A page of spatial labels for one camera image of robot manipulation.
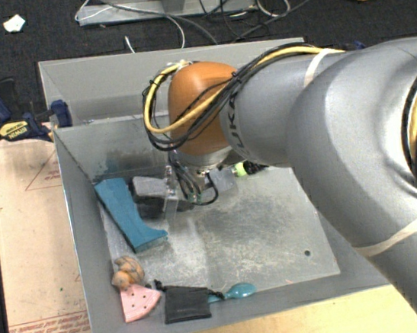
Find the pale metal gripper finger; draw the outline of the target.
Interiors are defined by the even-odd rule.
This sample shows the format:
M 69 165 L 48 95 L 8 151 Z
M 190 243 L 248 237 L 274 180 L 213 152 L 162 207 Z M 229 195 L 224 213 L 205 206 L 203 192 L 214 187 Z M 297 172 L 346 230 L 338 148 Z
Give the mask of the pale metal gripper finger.
M 176 189 L 178 187 L 177 176 L 174 172 L 172 165 L 165 166 L 164 183 L 168 196 L 176 195 Z
M 167 222 L 173 221 L 178 211 L 179 199 L 177 195 L 168 195 L 163 200 L 162 213 Z

